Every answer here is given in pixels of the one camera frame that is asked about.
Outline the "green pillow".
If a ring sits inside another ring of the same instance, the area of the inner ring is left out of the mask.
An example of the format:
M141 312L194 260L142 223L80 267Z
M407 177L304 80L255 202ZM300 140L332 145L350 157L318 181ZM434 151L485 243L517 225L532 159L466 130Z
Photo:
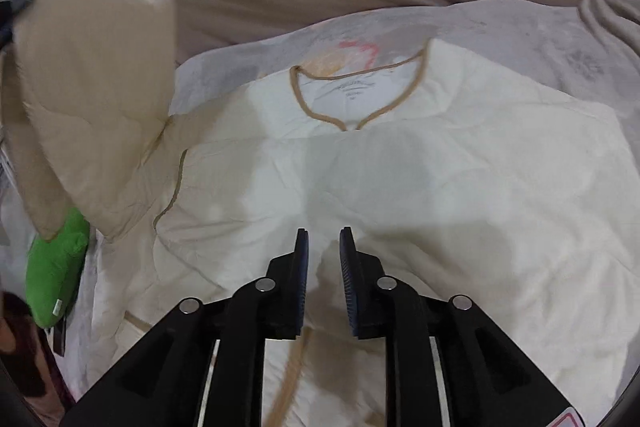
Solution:
M90 225L72 208L53 239L37 236L27 255L25 295L40 329L50 329L73 304L90 243Z

